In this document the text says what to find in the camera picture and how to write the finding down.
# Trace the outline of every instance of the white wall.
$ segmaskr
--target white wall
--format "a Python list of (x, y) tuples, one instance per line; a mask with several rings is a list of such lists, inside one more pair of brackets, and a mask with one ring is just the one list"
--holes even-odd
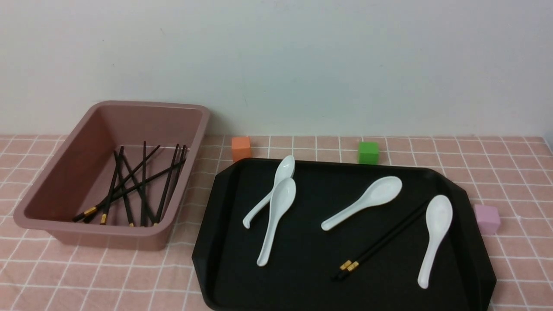
[(0, 132), (109, 99), (199, 103), (212, 133), (542, 135), (553, 2), (0, 2)]

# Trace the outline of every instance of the black plastic tray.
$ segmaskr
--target black plastic tray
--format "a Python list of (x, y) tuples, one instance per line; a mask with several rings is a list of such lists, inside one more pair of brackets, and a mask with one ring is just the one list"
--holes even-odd
[[(296, 161), (294, 204), (283, 216), (265, 267), (256, 260), (268, 206), (245, 229), (242, 219), (272, 188), (280, 160), (244, 159), (217, 175), (192, 254), (202, 295), (215, 310), (487, 310), (496, 278), (466, 192), (426, 168)], [(373, 181), (397, 176), (403, 189), (325, 232), (321, 223)], [(428, 244), (424, 215), (347, 279), (339, 266), (437, 194), (453, 222), (428, 289), (417, 284)]]

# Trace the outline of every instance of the chopstick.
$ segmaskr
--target chopstick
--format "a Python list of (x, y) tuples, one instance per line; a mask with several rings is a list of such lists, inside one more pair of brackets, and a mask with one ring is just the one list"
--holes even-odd
[[(186, 148), (186, 145), (182, 145), (182, 149), (180, 151), (179, 163), (186, 161), (186, 159), (184, 157), (186, 156), (187, 152), (188, 152), (188, 149)], [(173, 186), (171, 187), (171, 194), (170, 194), (171, 197), (175, 193), (176, 185), (179, 183), (179, 176), (180, 176), (180, 171), (181, 170), (182, 170), (182, 165), (179, 166), (178, 169), (176, 170), (176, 176), (175, 176), (174, 181), (173, 181)]]
[[(130, 172), (131, 171), (131, 165), (129, 164), (129, 161), (127, 160), (127, 157), (125, 155), (122, 155), (122, 158), (123, 158), (123, 163), (125, 164), (125, 166), (127, 167), (127, 169)], [(138, 194), (140, 195), (140, 198), (142, 199), (142, 202), (145, 205), (144, 210), (146, 211), (146, 214), (148, 215), (148, 218), (150, 218), (150, 221), (152, 221), (152, 224), (153, 224), (155, 222), (156, 218), (155, 218), (155, 215), (154, 215), (154, 213), (152, 212), (152, 210), (150, 208), (150, 204), (148, 204), (148, 199), (146, 198), (146, 191), (144, 190), (144, 188), (142, 188), (142, 184), (138, 182), (138, 179), (136, 178), (136, 176), (134, 176), (134, 174), (131, 174), (131, 179), (134, 182), (134, 185), (138, 187)]]
[(343, 265), (340, 266), (340, 271), (332, 279), (336, 281), (342, 281), (348, 277), (359, 265), (369, 260), (375, 253), (377, 253), (382, 247), (390, 243), (398, 234), (403, 232), (407, 227), (409, 227), (415, 220), (417, 220), (422, 214), (425, 213), (426, 209), (422, 208), (429, 201), (426, 200), (423, 204), (418, 206), (412, 212), (410, 212), (405, 218), (399, 221), (395, 226), (393, 226), (385, 235), (383, 235), (379, 240), (370, 245), (360, 256), (358, 256), (353, 262), (351, 260), (346, 261)]
[[(140, 169), (140, 167), (142, 167), (143, 165), (146, 164), (146, 160), (148, 160), (150, 157), (152, 157), (154, 155), (154, 153), (159, 149), (159, 147), (161, 147), (161, 145), (158, 145), (156, 148), (154, 148), (154, 150), (152, 150), (152, 152), (150, 152), (150, 154), (146, 157), (145, 160), (142, 161), (141, 164), (139, 164), (137, 167), (135, 167), (132, 171), (132, 173), (136, 173), (136, 171), (138, 171)], [(129, 174), (127, 177), (125, 177), (123, 180), (121, 180), (121, 182), (119, 183), (119, 186), (117, 186), (115, 188), (115, 190), (119, 190), (121, 188), (121, 184), (125, 184), (129, 179), (131, 178), (131, 175)], [(87, 209), (86, 211), (78, 214), (77, 216), (73, 217), (71, 220), (73, 222), (78, 222), (79, 220), (81, 219), (84, 219), (85, 217), (87, 216), (90, 216), (92, 214), (95, 214), (96, 212), (98, 212), (98, 206), (102, 206), (103, 204), (105, 204), (106, 200), (108, 199), (108, 197), (105, 197), (102, 201), (100, 201), (100, 203), (96, 204), (95, 206)]]
[[(148, 184), (152, 180), (164, 175), (168, 171), (170, 171), (170, 170), (172, 170), (176, 167), (181, 166), (182, 164), (184, 164), (184, 162), (185, 161), (182, 161), (181, 163), (176, 163), (173, 167), (166, 168), (166, 169), (162, 170), (161, 172), (158, 172), (158, 173), (146, 178), (146, 183)], [(135, 191), (139, 188), (140, 188), (140, 185), (138, 185), (138, 186), (134, 185), (134, 186), (128, 188), (127, 191), (125, 191), (125, 192), (114, 194), (113, 198), (112, 198), (112, 201), (118, 200), (123, 196), (123, 194), (129, 194), (129, 193), (131, 193), (131, 192), (133, 192), (133, 191)], [(96, 216), (98, 211), (101, 211), (103, 209), (106, 200), (107, 200), (107, 197), (105, 199), (103, 199), (100, 203), (96, 204), (96, 206), (98, 206), (98, 208), (95, 207), (94, 211), (90, 212), (87, 216), (83, 216), (84, 217), (83, 222), (86, 223), (86, 224), (90, 223), (94, 219), (94, 217)], [(75, 218), (76, 218), (76, 216), (73, 218), (73, 222), (78, 222), (79, 220), (83, 219), (83, 218), (80, 218), (78, 220), (75, 220)]]
[(109, 186), (109, 191), (107, 193), (108, 200), (104, 207), (104, 213), (102, 219), (100, 220), (100, 225), (105, 225), (107, 222), (107, 215), (109, 213), (109, 207), (111, 206), (111, 198), (113, 197), (113, 188), (115, 187), (115, 182), (117, 181), (117, 173), (119, 172), (119, 158), (123, 154), (124, 147), (119, 148), (119, 156), (115, 154), (115, 170), (113, 171), (113, 177), (111, 178), (111, 184)]
[[(142, 148), (142, 161), (146, 159), (146, 141), (144, 141), (144, 147)], [(138, 191), (142, 191), (142, 198), (140, 200), (140, 227), (146, 227), (148, 221), (146, 220), (146, 165), (142, 168), (142, 188)]]
[[(115, 161), (119, 161), (121, 163), (121, 158), (113, 152), (113, 156), (115, 157)], [(121, 165), (118, 166), (117, 174), (119, 176), (119, 180), (123, 180), (123, 173), (121, 171)], [(123, 202), (125, 203), (125, 211), (127, 212), (127, 220), (129, 221), (129, 227), (134, 227), (134, 219), (133, 219), (133, 212), (131, 210), (131, 204), (129, 202), (129, 197), (126, 193), (124, 193), (126, 190), (125, 184), (121, 184), (121, 191), (123, 191)]]
[[(179, 144), (175, 146), (175, 152), (173, 153), (173, 159), (171, 160), (171, 166), (175, 165), (176, 155), (179, 153)], [(161, 220), (161, 212), (163, 211), (163, 206), (165, 205), (165, 199), (167, 198), (167, 191), (169, 190), (169, 183), (171, 182), (172, 170), (167, 174), (167, 179), (165, 180), (165, 188), (163, 188), (163, 193), (161, 195), (161, 200), (159, 200), (158, 212), (155, 214), (155, 223), (156, 226)]]

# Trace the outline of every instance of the chopsticks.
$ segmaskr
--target chopsticks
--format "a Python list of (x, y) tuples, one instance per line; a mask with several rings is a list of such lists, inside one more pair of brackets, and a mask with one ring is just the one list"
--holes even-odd
[(109, 191), (107, 193), (107, 202), (104, 207), (104, 213), (102, 215), (102, 220), (100, 220), (100, 225), (105, 225), (107, 222), (107, 215), (109, 213), (109, 207), (111, 206), (111, 198), (113, 197), (113, 187), (115, 187), (115, 182), (117, 181), (117, 173), (119, 172), (119, 159), (123, 154), (124, 147), (119, 148), (119, 155), (115, 156), (115, 170), (113, 171), (113, 177), (111, 178), (111, 184), (109, 186)]
[[(119, 175), (119, 180), (123, 180), (123, 173), (121, 172), (121, 158), (117, 156), (117, 153), (115, 151), (113, 152), (113, 156), (115, 157), (115, 161), (119, 161), (117, 174)], [(125, 203), (125, 211), (127, 212), (127, 220), (129, 221), (129, 227), (134, 227), (134, 218), (133, 218), (133, 212), (131, 210), (131, 204), (129, 202), (129, 197), (125, 193), (126, 188), (125, 184), (121, 184), (121, 191), (123, 191), (123, 202)]]
[[(185, 163), (185, 160), (182, 161), (182, 162), (178, 162), (178, 163), (176, 163), (174, 166), (169, 167), (169, 168), (166, 168), (166, 169), (162, 170), (161, 172), (158, 172), (158, 173), (156, 173), (156, 174), (154, 174), (154, 175), (152, 175), (152, 176), (146, 178), (146, 184), (148, 184), (148, 183), (151, 182), (152, 180), (154, 180), (154, 179), (156, 179), (156, 178), (158, 178), (158, 177), (164, 175), (165, 173), (169, 172), (170, 170), (173, 170), (173, 169), (175, 169), (175, 168), (177, 168), (177, 167), (182, 166), (182, 164), (184, 164), (184, 163)], [(140, 186), (136, 186), (136, 185), (135, 185), (135, 186), (132, 186), (132, 187), (128, 188), (127, 191), (125, 191), (125, 192), (123, 192), (123, 193), (114, 194), (111, 201), (118, 200), (118, 199), (120, 199), (120, 198), (123, 196), (123, 194), (129, 194), (129, 193), (131, 193), (131, 192), (137, 190), (138, 188), (140, 188)], [(106, 197), (103, 201), (101, 201), (100, 203), (98, 203), (98, 204), (96, 205), (96, 206), (98, 206), (98, 208), (94, 207), (95, 210), (94, 210), (93, 212), (89, 213), (88, 216), (86, 216), (86, 217), (84, 218), (84, 221), (83, 221), (83, 222), (86, 223), (86, 224), (88, 224), (89, 222), (91, 222), (92, 219), (96, 216), (96, 213), (97, 213), (98, 211), (101, 211), (101, 210), (103, 209), (104, 203), (105, 203), (106, 200), (107, 200), (107, 197)], [(83, 215), (84, 213), (85, 213), (85, 212), (82, 212), (82, 213), (80, 213), (79, 215), (73, 217), (73, 222), (78, 222), (79, 220), (81, 220), (82, 217), (79, 218), (78, 220), (75, 220), (75, 219), (76, 219), (78, 216)]]
[(348, 260), (340, 266), (340, 271), (332, 278), (336, 281), (342, 281), (348, 277), (359, 265), (363, 264), (369, 260), (375, 253), (377, 253), (382, 247), (390, 243), (398, 234), (403, 232), (407, 227), (409, 227), (415, 220), (417, 220), (422, 214), (425, 213), (426, 209), (422, 208), (425, 206), (429, 200), (426, 200), (423, 204), (418, 206), (412, 212), (410, 212), (406, 217), (401, 219), (395, 226), (393, 226), (386, 234), (384, 234), (379, 240), (370, 245), (361, 255), (357, 256), (355, 260)]
[[(154, 150), (152, 152), (150, 152), (150, 154), (146, 157), (145, 160), (143, 160), (137, 167), (135, 167), (132, 171), (132, 173), (136, 173), (136, 171), (138, 171), (143, 165), (145, 165), (146, 163), (146, 160), (148, 160), (149, 158), (151, 158), (154, 153), (159, 149), (159, 147), (161, 147), (161, 145), (158, 145), (156, 148), (154, 148)], [(127, 177), (125, 177), (123, 180), (121, 180), (119, 186), (117, 186), (115, 188), (115, 190), (119, 190), (121, 188), (121, 185), (122, 184), (125, 184), (129, 179), (131, 178), (131, 175), (129, 174)], [(106, 203), (106, 200), (108, 200), (108, 197), (105, 197), (102, 201), (100, 201), (100, 203), (96, 204), (95, 206), (87, 209), (86, 211), (78, 214), (77, 216), (73, 217), (72, 221), (73, 222), (78, 222), (79, 220), (87, 217), (87, 216), (90, 216), (94, 213), (96, 213), (98, 211), (98, 206), (102, 206), (103, 204)]]
[[(124, 147), (121, 146), (119, 149), (119, 155), (114, 151), (113, 156), (116, 160), (116, 170), (113, 172), (112, 176), (112, 182), (111, 187), (108, 192), (108, 195), (100, 201), (97, 205), (94, 207), (86, 210), (85, 212), (80, 213), (79, 215), (73, 217), (73, 222), (78, 222), (80, 220), (83, 220), (84, 223), (90, 223), (95, 216), (98, 214), (99, 211), (103, 211), (102, 213), (102, 219), (101, 224), (105, 225), (107, 223), (108, 214), (110, 211), (111, 203), (118, 200), (119, 198), (123, 198), (125, 210), (127, 213), (127, 220), (129, 223), (129, 226), (137, 226), (138, 224), (135, 224), (134, 217), (132, 215), (131, 210), (131, 204), (129, 201), (128, 194), (134, 190), (138, 191), (138, 194), (141, 198), (141, 226), (148, 226), (148, 219), (151, 221), (150, 224), (157, 225), (157, 223), (161, 220), (163, 217), (163, 208), (165, 206), (165, 202), (167, 201), (167, 196), (169, 195), (169, 188), (171, 183), (171, 178), (176, 176), (173, 181), (174, 185), (171, 187), (171, 194), (173, 195), (174, 188), (176, 187), (176, 184), (178, 182), (178, 177), (180, 175), (180, 172), (182, 170), (182, 165), (185, 163), (185, 146), (183, 146), (180, 154), (180, 160), (177, 162), (177, 155), (179, 152), (179, 145), (177, 144), (173, 153), (173, 157), (171, 159), (170, 166), (161, 172), (158, 172), (154, 175), (152, 175), (149, 178), (146, 178), (146, 169), (147, 169), (147, 160), (150, 158), (154, 152), (160, 148), (160, 146), (157, 146), (152, 152), (149, 153), (149, 155), (146, 155), (146, 141), (143, 142), (143, 148), (142, 148), (142, 162), (136, 166), (134, 169), (131, 168), (131, 165), (129, 164), (129, 161), (127, 159), (127, 156), (124, 153)], [(124, 164), (129, 172), (129, 174), (123, 178), (123, 172), (122, 172), (122, 164)], [(143, 168), (142, 171), (142, 180), (138, 181), (135, 173), (140, 169)], [(168, 173), (167, 179), (165, 181), (165, 187), (163, 190), (163, 194), (161, 196), (160, 204), (158, 207), (157, 213), (154, 215), (152, 209), (150, 208), (150, 205), (148, 204), (148, 199), (146, 196), (146, 186), (149, 182), (153, 181), (154, 179), (162, 176), (163, 174)], [(127, 188), (125, 186), (126, 181), (131, 179), (134, 183), (132, 187)]]
[[(125, 164), (127, 169), (129, 171), (131, 171), (131, 165), (129, 164), (129, 161), (127, 160), (127, 157), (125, 157), (125, 155), (123, 155), (123, 163)], [(154, 213), (152, 212), (152, 209), (150, 208), (150, 204), (148, 204), (148, 199), (146, 198), (146, 191), (145, 191), (146, 187), (141, 188), (142, 184), (138, 182), (138, 179), (136, 178), (136, 176), (134, 176), (134, 174), (131, 174), (131, 179), (134, 182), (134, 185), (138, 187), (138, 194), (140, 195), (140, 199), (142, 199), (142, 202), (144, 204), (144, 211), (145, 211), (146, 215), (148, 215), (148, 218), (150, 218), (152, 223), (154, 223), (155, 222), (155, 216), (154, 216)]]
[[(179, 153), (179, 144), (175, 146), (175, 152), (173, 153), (173, 159), (171, 160), (171, 166), (175, 164), (176, 155)], [(159, 200), (158, 212), (155, 214), (155, 223), (156, 226), (161, 220), (161, 212), (163, 211), (163, 206), (165, 205), (165, 199), (167, 197), (167, 191), (169, 190), (169, 183), (171, 182), (171, 174), (173, 171), (170, 171), (167, 174), (167, 179), (165, 180), (165, 187), (163, 188), (163, 193), (161, 195), (161, 200)]]

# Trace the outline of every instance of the pink plastic container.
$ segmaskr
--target pink plastic container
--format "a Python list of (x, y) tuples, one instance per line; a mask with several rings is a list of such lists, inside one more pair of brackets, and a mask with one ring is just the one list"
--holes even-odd
[[(110, 247), (115, 248), (164, 248), (209, 118), (209, 110), (197, 105), (131, 101), (94, 105), (17, 206), (15, 223), (23, 228), (45, 230), (65, 244), (105, 247), (109, 239)], [(113, 150), (125, 146), (125, 154), (134, 168), (142, 161), (143, 141), (150, 146), (147, 152), (161, 145), (148, 160), (147, 177), (170, 166), (176, 144), (185, 144), (189, 149), (175, 190), (166, 200), (161, 222), (150, 227), (129, 227), (122, 199), (112, 203), (106, 226), (98, 225), (100, 215), (90, 224), (72, 222), (75, 215), (95, 206), (107, 195), (115, 168)], [(139, 181), (141, 171), (136, 173)], [(165, 181), (166, 175), (163, 175), (147, 186), (154, 214)], [(132, 180), (126, 183), (127, 188), (133, 185)], [(140, 197), (134, 191), (129, 199), (138, 224)]]

